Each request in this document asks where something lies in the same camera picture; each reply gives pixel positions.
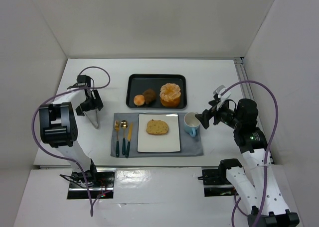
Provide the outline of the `silver metal tongs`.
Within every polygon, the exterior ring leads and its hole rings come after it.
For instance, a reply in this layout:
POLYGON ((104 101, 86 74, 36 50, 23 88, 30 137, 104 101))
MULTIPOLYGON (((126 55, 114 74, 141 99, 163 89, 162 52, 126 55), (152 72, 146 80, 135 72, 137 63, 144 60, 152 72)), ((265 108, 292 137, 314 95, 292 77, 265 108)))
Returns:
POLYGON ((95 129, 99 129, 100 127, 98 112, 98 109, 84 112, 85 118, 92 124, 95 129))

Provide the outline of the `seeded bread slice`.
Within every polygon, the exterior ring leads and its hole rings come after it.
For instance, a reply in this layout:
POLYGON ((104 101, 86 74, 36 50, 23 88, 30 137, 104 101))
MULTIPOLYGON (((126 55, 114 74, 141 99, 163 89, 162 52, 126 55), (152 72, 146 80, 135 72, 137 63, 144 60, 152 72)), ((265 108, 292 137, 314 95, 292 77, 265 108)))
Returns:
POLYGON ((169 131, 169 126, 162 120, 150 120, 147 123, 146 132, 150 135, 165 135, 169 131))

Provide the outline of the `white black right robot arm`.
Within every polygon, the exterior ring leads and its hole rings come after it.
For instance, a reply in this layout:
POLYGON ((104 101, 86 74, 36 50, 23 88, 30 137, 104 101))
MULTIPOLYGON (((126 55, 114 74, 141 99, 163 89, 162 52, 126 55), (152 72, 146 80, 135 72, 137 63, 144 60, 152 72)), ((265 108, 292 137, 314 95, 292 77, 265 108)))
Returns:
POLYGON ((277 184, 271 161, 265 157, 267 141, 257 127, 257 104, 250 99, 241 99, 235 110, 225 102, 217 108, 217 101, 201 114, 196 114, 204 128, 209 120, 214 125, 220 122, 231 127, 234 140, 246 161, 242 166, 238 159, 221 160, 219 173, 230 182, 249 212, 248 225, 253 227, 295 227, 300 223, 297 213, 291 212, 277 184))

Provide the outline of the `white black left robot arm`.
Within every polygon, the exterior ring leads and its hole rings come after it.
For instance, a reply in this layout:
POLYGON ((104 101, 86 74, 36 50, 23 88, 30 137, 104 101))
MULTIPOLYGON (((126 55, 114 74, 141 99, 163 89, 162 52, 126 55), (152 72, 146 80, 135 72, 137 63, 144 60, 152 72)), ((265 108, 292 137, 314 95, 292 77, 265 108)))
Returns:
POLYGON ((90 76, 77 76, 77 82, 68 90, 71 92, 39 107, 40 137, 43 143, 57 149, 67 159, 73 181, 87 181, 92 186, 97 181, 97 169, 77 141, 75 116, 86 117, 89 111, 97 116, 104 105, 90 76))

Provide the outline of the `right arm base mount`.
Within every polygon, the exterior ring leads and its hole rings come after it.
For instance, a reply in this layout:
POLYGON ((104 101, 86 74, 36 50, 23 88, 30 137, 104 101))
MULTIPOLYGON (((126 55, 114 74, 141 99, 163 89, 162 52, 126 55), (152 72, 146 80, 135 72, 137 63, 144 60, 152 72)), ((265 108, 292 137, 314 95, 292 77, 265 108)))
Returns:
POLYGON ((235 194, 233 185, 220 177, 218 169, 202 168, 202 174, 197 179, 203 183, 205 197, 234 196, 235 194))

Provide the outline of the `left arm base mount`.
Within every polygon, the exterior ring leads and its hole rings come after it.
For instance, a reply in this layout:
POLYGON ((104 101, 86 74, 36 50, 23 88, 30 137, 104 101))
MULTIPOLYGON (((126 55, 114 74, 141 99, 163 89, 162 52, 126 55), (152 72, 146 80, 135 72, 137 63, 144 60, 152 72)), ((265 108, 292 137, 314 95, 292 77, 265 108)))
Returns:
MULTIPOLYGON (((76 181, 70 175, 60 174, 60 177, 69 182, 68 200, 88 199, 84 182, 76 181)), ((114 197, 115 171, 99 171, 96 173, 96 178, 95 181, 89 182, 91 198, 96 199, 100 196, 100 199, 112 199, 114 197)))

